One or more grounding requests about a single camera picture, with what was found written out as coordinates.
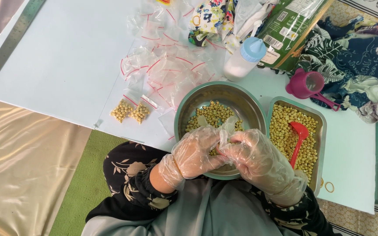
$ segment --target black floral sleeve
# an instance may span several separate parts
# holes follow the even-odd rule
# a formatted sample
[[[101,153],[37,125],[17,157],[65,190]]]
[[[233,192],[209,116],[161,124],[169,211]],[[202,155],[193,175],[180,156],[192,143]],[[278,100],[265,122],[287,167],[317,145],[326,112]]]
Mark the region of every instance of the black floral sleeve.
[[[122,184],[121,191],[104,199],[87,215],[86,222],[99,215],[121,220],[150,220],[177,199],[177,191],[163,194],[150,182],[153,167],[140,170]]]
[[[296,205],[287,208],[268,201],[265,193],[256,187],[252,187],[250,193],[260,200],[265,212],[279,226],[304,236],[341,236],[340,233],[333,232],[332,225],[320,211],[313,191],[309,187]]]

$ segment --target white table surface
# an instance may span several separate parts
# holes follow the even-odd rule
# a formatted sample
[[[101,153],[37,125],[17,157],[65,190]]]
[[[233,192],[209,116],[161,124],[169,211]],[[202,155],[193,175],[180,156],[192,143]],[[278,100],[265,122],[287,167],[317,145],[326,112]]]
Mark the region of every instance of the white table surface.
[[[24,3],[0,35],[0,46],[24,9]],[[120,61],[133,37],[126,33],[126,15],[136,1],[47,0],[0,72],[0,101],[57,117],[81,126],[171,150],[174,138],[160,124],[157,113],[138,125],[117,122],[109,115],[126,83],[119,78]],[[374,214],[375,125],[353,111],[334,112],[285,92],[286,75],[255,69],[238,84],[262,104],[285,96],[326,118],[327,137],[319,198]]]

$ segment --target clear disposable glove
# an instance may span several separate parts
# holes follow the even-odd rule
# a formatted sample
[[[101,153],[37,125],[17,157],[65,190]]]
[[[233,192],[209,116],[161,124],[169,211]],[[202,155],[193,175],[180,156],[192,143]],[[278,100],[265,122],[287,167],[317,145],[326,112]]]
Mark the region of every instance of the clear disposable glove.
[[[241,176],[266,193],[268,200],[283,207],[298,203],[307,176],[294,171],[286,157],[258,129],[237,131],[219,151],[236,165]]]
[[[220,141],[219,130],[201,126],[186,133],[158,164],[158,172],[171,187],[181,190],[185,179],[199,175],[226,164],[223,156],[209,156]]]

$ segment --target red spoon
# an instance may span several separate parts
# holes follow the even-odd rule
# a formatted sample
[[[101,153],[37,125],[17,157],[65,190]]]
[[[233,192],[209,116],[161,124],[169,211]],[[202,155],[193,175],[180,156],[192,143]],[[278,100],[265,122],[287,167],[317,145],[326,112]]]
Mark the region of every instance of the red spoon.
[[[292,168],[294,169],[295,161],[297,160],[297,156],[298,156],[298,152],[300,151],[301,144],[309,136],[309,130],[303,124],[300,124],[295,121],[291,122],[290,125],[293,126],[293,128],[298,133],[298,142],[297,142],[297,145],[295,146],[294,153],[290,161],[290,164]]]

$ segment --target barcode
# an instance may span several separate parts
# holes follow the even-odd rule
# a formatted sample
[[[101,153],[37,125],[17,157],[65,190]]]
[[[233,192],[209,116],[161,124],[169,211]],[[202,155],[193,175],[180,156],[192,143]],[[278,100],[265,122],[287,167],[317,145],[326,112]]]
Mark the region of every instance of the barcode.
[[[285,11],[281,12],[281,14],[278,16],[277,20],[279,20],[279,21],[283,21],[284,18],[287,16],[287,14],[288,14],[288,13],[285,12]]]
[[[269,45],[273,46],[276,49],[281,49],[282,43],[274,38],[272,38],[270,35],[265,35],[265,38],[263,38],[263,41],[268,43]]]

